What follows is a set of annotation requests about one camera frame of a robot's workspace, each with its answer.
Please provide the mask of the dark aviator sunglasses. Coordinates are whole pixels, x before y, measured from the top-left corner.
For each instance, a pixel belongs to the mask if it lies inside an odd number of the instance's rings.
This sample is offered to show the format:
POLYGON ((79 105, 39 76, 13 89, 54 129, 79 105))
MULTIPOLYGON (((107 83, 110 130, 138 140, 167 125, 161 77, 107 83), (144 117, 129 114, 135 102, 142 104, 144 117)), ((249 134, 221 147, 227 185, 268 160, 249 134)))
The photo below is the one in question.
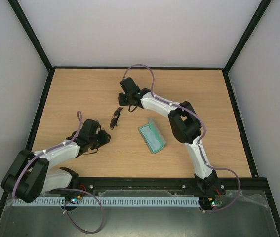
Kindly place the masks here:
POLYGON ((110 122, 110 129, 113 130, 117 127, 118 119, 120 117, 120 113, 123 110, 122 107, 118 107, 112 115, 111 122, 110 122))

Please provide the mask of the grey sunglasses case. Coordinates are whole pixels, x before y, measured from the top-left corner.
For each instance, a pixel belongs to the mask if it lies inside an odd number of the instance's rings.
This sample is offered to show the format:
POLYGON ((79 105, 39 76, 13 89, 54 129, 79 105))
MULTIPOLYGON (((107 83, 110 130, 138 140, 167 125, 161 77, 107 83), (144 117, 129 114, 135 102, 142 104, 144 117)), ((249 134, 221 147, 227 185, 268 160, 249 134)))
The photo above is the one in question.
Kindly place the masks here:
POLYGON ((152 154, 165 148, 166 140, 152 118, 148 118, 148 123, 139 127, 138 131, 152 154))

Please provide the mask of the light blue cleaning cloth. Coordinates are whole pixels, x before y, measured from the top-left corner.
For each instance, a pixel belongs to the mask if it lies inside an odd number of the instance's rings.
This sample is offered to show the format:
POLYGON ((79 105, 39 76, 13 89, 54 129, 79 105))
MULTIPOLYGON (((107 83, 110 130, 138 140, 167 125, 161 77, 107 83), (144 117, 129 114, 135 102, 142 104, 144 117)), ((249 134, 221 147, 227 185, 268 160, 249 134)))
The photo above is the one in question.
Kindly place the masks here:
POLYGON ((147 143, 151 153, 154 154, 163 148, 163 144, 149 126, 144 126, 140 128, 139 131, 147 143))

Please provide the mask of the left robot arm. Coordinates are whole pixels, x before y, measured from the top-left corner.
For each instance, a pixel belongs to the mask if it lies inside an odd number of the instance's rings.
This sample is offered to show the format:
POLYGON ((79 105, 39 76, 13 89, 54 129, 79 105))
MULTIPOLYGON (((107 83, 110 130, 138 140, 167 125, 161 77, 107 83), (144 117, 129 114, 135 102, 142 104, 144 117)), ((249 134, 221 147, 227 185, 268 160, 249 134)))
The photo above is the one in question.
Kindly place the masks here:
POLYGON ((5 174, 1 188, 26 203, 42 193, 67 188, 77 178, 68 168, 52 171, 57 165, 81 155, 96 153, 110 142, 111 136, 99 122, 87 119, 63 142, 41 151, 21 150, 5 174))

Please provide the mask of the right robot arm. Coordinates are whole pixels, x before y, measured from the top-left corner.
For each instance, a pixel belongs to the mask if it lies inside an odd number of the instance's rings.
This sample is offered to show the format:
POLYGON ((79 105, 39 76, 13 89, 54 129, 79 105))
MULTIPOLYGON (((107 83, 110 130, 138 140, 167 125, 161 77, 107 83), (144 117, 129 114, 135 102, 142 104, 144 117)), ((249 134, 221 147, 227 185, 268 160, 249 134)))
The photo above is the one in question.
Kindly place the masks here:
POLYGON ((123 89, 118 95, 121 106, 135 106, 156 112, 169 120, 175 139, 184 144, 194 166, 194 176, 198 190, 209 193, 217 181, 214 168, 202 144, 201 128, 203 123, 188 101, 183 103, 169 101, 157 96, 147 88, 140 89, 131 77, 120 82, 123 89))

